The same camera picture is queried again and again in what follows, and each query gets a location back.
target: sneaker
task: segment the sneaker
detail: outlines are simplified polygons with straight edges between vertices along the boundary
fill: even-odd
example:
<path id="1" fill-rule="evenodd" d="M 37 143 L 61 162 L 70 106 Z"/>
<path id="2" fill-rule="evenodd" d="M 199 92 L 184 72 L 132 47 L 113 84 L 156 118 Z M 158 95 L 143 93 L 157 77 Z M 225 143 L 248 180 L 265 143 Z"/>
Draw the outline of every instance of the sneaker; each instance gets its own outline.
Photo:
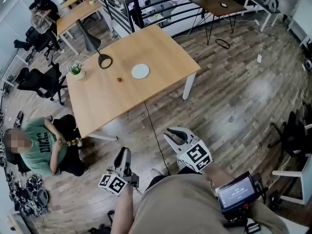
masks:
<path id="1" fill-rule="evenodd" d="M 153 169 L 151 169 L 151 175 L 154 178 L 154 177 L 157 177 L 157 176 L 162 176 L 162 173 L 159 170 L 153 168 Z"/>
<path id="2" fill-rule="evenodd" d="M 176 162 L 177 162 L 177 166 L 179 168 L 179 171 L 181 171 L 185 167 L 184 163 L 179 159 L 177 159 Z"/>

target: black pants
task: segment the black pants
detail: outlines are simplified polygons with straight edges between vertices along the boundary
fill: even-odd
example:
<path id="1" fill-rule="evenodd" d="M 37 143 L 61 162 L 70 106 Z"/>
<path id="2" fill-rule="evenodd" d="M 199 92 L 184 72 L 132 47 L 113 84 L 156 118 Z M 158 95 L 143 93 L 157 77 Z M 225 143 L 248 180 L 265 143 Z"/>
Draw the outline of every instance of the black pants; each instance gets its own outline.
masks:
<path id="1" fill-rule="evenodd" d="M 78 129 L 76 129 L 75 118 L 72 115 L 65 115 L 60 119 L 55 119 L 53 125 L 64 136 L 66 141 L 80 137 L 80 133 Z M 67 153 L 58 167 L 61 172 L 68 172 L 75 176 L 83 175 L 86 165 L 79 158 L 77 146 L 70 146 L 67 148 Z"/>
<path id="2" fill-rule="evenodd" d="M 195 172 L 193 169 L 188 168 L 187 166 L 184 167 L 180 172 L 178 172 L 178 174 L 200 174 Z M 155 178 L 152 179 L 150 185 L 146 188 L 149 189 L 150 187 L 152 187 L 153 185 L 157 184 L 158 182 L 160 182 L 163 178 L 167 177 L 167 175 L 159 175 L 156 176 Z"/>
<path id="3" fill-rule="evenodd" d="M 55 37 L 55 35 L 52 33 L 54 32 L 55 35 L 57 35 L 57 25 L 55 23 L 52 23 L 51 27 L 45 32 L 48 38 L 50 38 L 53 46 L 56 48 L 56 50 L 59 50 L 59 44 L 58 40 Z"/>

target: wooden table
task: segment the wooden table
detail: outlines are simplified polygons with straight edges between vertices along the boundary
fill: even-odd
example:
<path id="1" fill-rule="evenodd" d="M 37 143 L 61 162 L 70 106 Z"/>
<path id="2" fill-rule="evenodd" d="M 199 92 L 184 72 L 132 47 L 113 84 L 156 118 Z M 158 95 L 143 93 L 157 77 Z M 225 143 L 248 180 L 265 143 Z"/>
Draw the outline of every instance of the wooden table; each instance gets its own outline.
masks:
<path id="1" fill-rule="evenodd" d="M 60 5 L 60 8 L 61 8 L 61 9 L 64 9 L 64 8 L 70 6 L 70 5 L 72 5 L 73 3 L 78 2 L 78 1 L 79 1 L 79 0 L 67 0 L 65 3 L 63 3 L 63 4 Z"/>
<path id="2" fill-rule="evenodd" d="M 221 16 L 229 15 L 231 29 L 233 33 L 235 29 L 235 20 L 236 20 L 237 12 L 247 10 L 244 6 L 240 5 L 239 3 L 233 0 L 190 0 L 190 1 L 197 4 L 199 7 L 203 8 L 205 11 L 210 12 L 214 16 L 212 23 L 211 23 L 209 39 L 208 39 L 206 19 L 205 19 L 207 45 L 209 44 L 209 41 L 210 41 L 210 36 L 211 36 L 211 31 L 213 29 L 215 16 L 221 17 Z M 222 7 L 221 3 L 226 4 L 228 7 L 227 8 Z M 230 14 L 233 14 L 233 13 L 235 13 L 235 18 L 234 18 L 234 26 L 232 27 Z"/>
<path id="3" fill-rule="evenodd" d="M 102 8 L 102 4 L 99 1 L 96 1 L 93 4 L 89 3 L 89 0 L 86 0 L 76 7 L 71 9 L 67 14 L 62 16 L 57 20 L 57 32 L 58 36 L 62 38 L 62 40 L 67 44 L 67 46 L 75 53 L 75 55 L 79 55 L 78 51 L 70 44 L 70 42 L 63 35 L 68 29 L 70 29 L 76 22 L 80 19 L 84 19 L 85 17 L 93 14 L 97 10 Z"/>
<path id="4" fill-rule="evenodd" d="M 183 99 L 189 96 L 199 65 L 162 29 L 151 25 L 132 33 L 102 49 L 113 64 L 107 69 L 98 66 L 98 54 L 83 63 L 84 79 L 77 81 L 66 75 L 69 96 L 82 137 L 104 136 L 103 125 L 135 106 L 186 79 Z M 132 68 L 140 63 L 149 66 L 146 78 L 132 77 Z"/>

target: hand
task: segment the hand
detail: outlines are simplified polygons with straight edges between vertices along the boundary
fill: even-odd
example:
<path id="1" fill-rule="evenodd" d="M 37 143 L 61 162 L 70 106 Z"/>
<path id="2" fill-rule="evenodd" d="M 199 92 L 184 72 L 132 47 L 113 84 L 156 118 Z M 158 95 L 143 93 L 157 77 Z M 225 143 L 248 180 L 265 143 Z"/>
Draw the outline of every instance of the hand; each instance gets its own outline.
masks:
<path id="1" fill-rule="evenodd" d="M 64 143 L 61 140 L 57 140 L 55 141 L 54 145 L 53 145 L 53 150 L 59 152 L 64 146 Z"/>
<path id="2" fill-rule="evenodd" d="M 63 144 L 66 143 L 64 136 L 60 132 L 58 132 L 58 134 L 56 135 L 56 138 L 57 138 L 57 141 L 60 141 Z"/>

